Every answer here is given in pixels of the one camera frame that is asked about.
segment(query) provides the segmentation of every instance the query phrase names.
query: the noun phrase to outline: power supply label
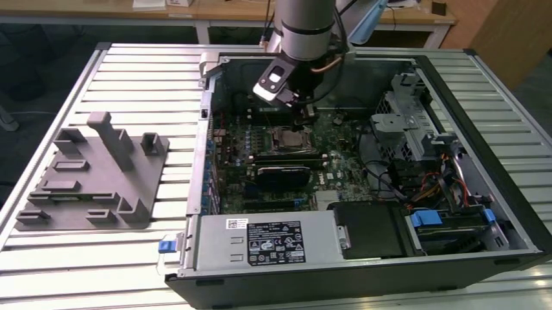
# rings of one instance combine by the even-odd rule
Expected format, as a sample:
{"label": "power supply label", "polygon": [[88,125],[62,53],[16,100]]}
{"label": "power supply label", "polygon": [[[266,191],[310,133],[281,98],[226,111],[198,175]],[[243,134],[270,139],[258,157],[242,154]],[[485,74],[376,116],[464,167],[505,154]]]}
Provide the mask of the power supply label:
{"label": "power supply label", "polygon": [[251,266],[306,261],[300,221],[247,224],[247,262]]}

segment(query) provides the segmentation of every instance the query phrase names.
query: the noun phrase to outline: cardboard box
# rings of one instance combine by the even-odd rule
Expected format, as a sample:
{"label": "cardboard box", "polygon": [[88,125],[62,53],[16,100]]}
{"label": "cardboard box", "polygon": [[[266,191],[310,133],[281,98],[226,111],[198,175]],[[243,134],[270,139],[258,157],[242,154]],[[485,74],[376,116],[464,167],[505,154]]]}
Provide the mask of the cardboard box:
{"label": "cardboard box", "polygon": [[194,0],[167,0],[167,5],[191,6]]}

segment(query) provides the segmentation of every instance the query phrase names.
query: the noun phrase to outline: gray carpet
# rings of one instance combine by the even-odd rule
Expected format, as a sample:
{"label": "gray carpet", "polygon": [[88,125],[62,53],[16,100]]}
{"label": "gray carpet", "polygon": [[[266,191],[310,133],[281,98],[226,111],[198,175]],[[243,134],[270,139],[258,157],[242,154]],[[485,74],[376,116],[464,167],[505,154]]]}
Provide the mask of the gray carpet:
{"label": "gray carpet", "polygon": [[[211,28],[213,44],[257,44],[261,29]],[[47,26],[50,42],[58,58],[51,63],[38,66],[40,77],[47,85],[47,93],[27,102],[12,101],[0,93],[0,102],[10,112],[59,111],[72,85],[88,61],[99,41],[119,43],[197,43],[195,30],[191,27],[153,26],[86,26],[84,31],[75,31],[70,26]],[[515,95],[528,108],[543,127],[552,133],[552,57],[547,56],[539,68],[528,76]],[[54,120],[48,114],[18,114],[20,123],[16,132],[0,129],[0,205],[4,203],[15,183],[34,155],[44,133]]]}

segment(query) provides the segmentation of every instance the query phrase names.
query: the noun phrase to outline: orange wire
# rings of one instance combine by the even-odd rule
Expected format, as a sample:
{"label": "orange wire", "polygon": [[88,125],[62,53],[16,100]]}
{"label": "orange wire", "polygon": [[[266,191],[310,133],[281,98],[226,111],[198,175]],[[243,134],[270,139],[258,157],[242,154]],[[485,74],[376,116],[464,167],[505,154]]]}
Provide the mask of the orange wire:
{"label": "orange wire", "polygon": [[338,58],[334,59],[334,61],[332,63],[329,63],[328,65],[325,65],[322,68],[312,68],[310,71],[313,73],[325,73],[326,71],[329,71],[333,67],[336,67],[336,65],[344,60],[344,57],[340,56]]}
{"label": "orange wire", "polygon": [[423,188],[420,189],[420,192],[424,191],[424,188],[425,188],[425,180],[428,179],[428,176],[433,176],[433,175],[436,175],[436,174],[440,174],[440,173],[439,173],[439,172],[431,172],[431,173],[425,174],[425,176],[424,176],[424,178],[423,178]]}
{"label": "orange wire", "polygon": [[464,183],[463,180],[460,180],[460,179],[453,179],[453,180],[457,181],[457,182],[461,184],[461,186],[463,186],[463,190],[464,190],[464,205],[465,205],[467,207],[469,207],[469,203],[468,203],[468,186],[465,186],[465,183]]}

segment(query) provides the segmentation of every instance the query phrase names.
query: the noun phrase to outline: aluminum slotted table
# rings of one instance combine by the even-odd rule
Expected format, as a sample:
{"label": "aluminum slotted table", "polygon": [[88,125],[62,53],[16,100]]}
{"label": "aluminum slotted table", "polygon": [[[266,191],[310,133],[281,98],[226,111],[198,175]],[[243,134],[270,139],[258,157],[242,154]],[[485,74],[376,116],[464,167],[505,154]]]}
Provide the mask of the aluminum slotted table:
{"label": "aluminum slotted table", "polygon": [[[255,46],[100,45],[0,212],[2,309],[187,309],[165,285],[178,254],[159,262],[158,241],[186,227],[194,164],[203,52],[258,52]],[[358,49],[360,54],[424,54],[468,112],[512,179],[552,229],[552,141],[477,56],[460,50]],[[27,231],[14,228],[52,159],[55,133],[107,110],[131,136],[169,136],[170,153],[157,194],[154,222],[139,231]],[[448,122],[443,113],[437,116]],[[266,306],[262,309],[536,309],[551,307],[552,267],[500,274],[467,289]]]}

